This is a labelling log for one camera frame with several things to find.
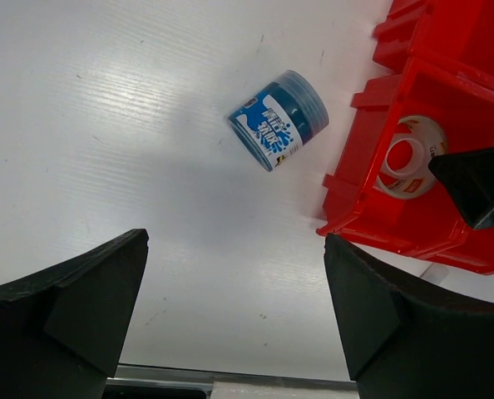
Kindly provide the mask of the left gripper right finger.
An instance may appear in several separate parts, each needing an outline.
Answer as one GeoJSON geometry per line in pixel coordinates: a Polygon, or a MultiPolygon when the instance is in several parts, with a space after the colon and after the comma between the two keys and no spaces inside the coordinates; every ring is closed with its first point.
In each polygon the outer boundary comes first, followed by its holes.
{"type": "Polygon", "coordinates": [[[330,234],[325,271],[362,398],[494,398],[494,303],[455,293],[330,234]]]}

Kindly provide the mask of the clear tape roll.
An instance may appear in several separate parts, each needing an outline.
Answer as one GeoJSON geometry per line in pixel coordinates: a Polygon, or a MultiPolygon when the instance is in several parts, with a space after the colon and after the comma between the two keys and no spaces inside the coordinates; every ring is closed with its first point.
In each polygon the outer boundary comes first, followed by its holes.
{"type": "Polygon", "coordinates": [[[415,173],[425,158],[425,147],[415,135],[396,134],[388,147],[381,171],[395,178],[415,173]]]}

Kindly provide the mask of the blue white tape roll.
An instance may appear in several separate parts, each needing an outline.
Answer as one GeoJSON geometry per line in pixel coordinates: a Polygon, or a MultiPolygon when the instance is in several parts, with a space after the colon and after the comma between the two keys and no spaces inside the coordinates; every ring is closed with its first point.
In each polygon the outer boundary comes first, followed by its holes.
{"type": "Polygon", "coordinates": [[[287,70],[227,116],[233,132],[268,172],[329,125],[321,97],[296,71],[287,70]]]}

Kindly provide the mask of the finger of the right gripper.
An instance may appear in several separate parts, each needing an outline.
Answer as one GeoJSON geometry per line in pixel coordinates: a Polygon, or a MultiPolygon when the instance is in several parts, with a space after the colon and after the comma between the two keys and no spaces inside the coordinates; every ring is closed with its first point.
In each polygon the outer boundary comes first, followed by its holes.
{"type": "Polygon", "coordinates": [[[475,230],[494,227],[494,146],[438,155],[428,169],[468,226],[475,230]]]}

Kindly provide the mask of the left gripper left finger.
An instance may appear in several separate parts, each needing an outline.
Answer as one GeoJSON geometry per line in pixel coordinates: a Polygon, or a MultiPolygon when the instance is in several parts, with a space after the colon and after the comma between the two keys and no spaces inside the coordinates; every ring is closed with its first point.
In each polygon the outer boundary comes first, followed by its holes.
{"type": "Polygon", "coordinates": [[[149,236],[126,233],[0,285],[0,398],[99,398],[114,377],[149,236]]]}

